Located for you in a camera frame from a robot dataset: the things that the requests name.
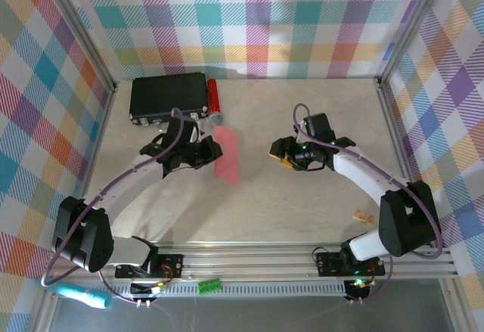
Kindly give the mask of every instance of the pink card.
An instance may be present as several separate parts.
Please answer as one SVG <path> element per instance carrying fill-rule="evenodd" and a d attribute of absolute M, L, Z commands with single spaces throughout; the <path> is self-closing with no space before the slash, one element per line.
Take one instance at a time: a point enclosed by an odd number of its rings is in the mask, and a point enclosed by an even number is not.
<path fill-rule="evenodd" d="M 224 126 L 215 126 L 215 141 L 222 147 L 223 156 L 215 161 L 215 174 L 223 182 L 239 183 L 239 137 Z"/>

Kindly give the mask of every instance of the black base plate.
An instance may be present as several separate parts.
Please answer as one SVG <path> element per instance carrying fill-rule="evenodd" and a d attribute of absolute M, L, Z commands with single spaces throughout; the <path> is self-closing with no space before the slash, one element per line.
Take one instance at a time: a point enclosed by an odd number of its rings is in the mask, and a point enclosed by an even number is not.
<path fill-rule="evenodd" d="M 140 275 L 133 271 L 130 265 L 118 265 L 114 273 L 116 279 L 131 279 L 131 278 L 159 278 L 167 279 L 172 276 L 166 272 L 166 268 L 162 265 L 169 266 L 173 271 L 173 279 L 181 278 L 183 269 L 183 255 L 182 254 L 158 254 L 156 270 L 151 274 Z"/>
<path fill-rule="evenodd" d="M 340 259 L 340 253 L 317 253 L 316 260 L 318 261 L 318 275 L 320 277 L 371 277 L 373 275 L 385 275 L 383 261 L 381 265 L 378 265 L 380 258 L 361 262 L 352 270 L 345 268 L 343 261 Z"/>

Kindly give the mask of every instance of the yellow object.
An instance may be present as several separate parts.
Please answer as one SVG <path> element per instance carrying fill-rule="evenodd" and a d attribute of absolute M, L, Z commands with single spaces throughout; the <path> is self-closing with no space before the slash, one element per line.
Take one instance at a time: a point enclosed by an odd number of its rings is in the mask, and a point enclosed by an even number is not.
<path fill-rule="evenodd" d="M 283 158 L 282 160 L 279 161 L 283 166 L 286 166 L 287 168 L 293 168 L 293 165 L 289 163 L 287 160 L 287 156 Z"/>

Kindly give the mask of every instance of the colorful plaid backdrop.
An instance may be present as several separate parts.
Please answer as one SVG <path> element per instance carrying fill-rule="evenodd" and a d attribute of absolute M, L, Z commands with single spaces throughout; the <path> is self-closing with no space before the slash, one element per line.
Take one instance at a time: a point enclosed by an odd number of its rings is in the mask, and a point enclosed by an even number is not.
<path fill-rule="evenodd" d="M 484 330 L 484 0 L 436 0 L 392 77 L 414 173 L 433 190 L 470 307 Z"/>
<path fill-rule="evenodd" d="M 0 0 L 0 331 L 23 331 L 108 92 L 52 0 Z"/>
<path fill-rule="evenodd" d="M 417 0 L 72 1 L 121 77 L 224 79 L 372 77 Z"/>

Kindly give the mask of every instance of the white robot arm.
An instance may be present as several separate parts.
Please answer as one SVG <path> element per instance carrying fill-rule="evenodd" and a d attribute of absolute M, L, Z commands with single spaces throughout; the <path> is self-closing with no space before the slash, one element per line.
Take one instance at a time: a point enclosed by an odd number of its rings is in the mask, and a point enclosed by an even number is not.
<path fill-rule="evenodd" d="M 376 170 L 381 168 L 369 161 L 359 147 L 356 147 L 355 142 L 346 137 L 336 138 L 324 113 L 307 116 L 299 127 L 301 130 L 306 128 L 303 131 L 305 134 L 295 127 L 296 136 L 279 138 L 272 143 L 269 155 L 296 171 L 312 172 L 327 166 L 355 182 L 380 207 L 377 230 L 342 243 L 339 258 L 347 271 L 378 256 L 402 256 L 436 239 L 425 212 L 412 197 L 397 186 L 404 185 L 413 192 L 439 227 L 432 193 L 425 182 L 410 182 L 397 176 L 392 177 L 394 183 L 389 182 Z M 369 162 L 360 161 L 362 157 Z M 309 168 L 313 162 L 322 163 L 323 166 Z"/>
<path fill-rule="evenodd" d="M 171 144 L 181 130 L 181 136 L 173 147 Z M 169 147 L 171 150 L 161 157 L 161 153 Z M 141 192 L 164 179 L 181 163 L 198 169 L 221 155 L 222 149 L 211 136 L 202 138 L 195 119 L 184 117 L 181 128 L 180 119 L 173 117 L 166 134 L 157 136 L 140 150 L 132 168 L 128 169 L 132 170 L 129 176 L 118 177 L 119 181 L 106 192 L 100 190 L 81 199 L 68 197 L 62 201 L 52 238 L 53 251 L 61 250 L 62 257 L 90 272 L 99 271 L 106 265 L 131 265 L 150 274 L 161 263 L 158 248 L 140 237 L 113 237 L 110 226 Z M 68 237 L 81 213 L 95 200 L 97 202 L 76 227 L 72 237 Z M 61 249 L 64 239 L 68 241 Z"/>

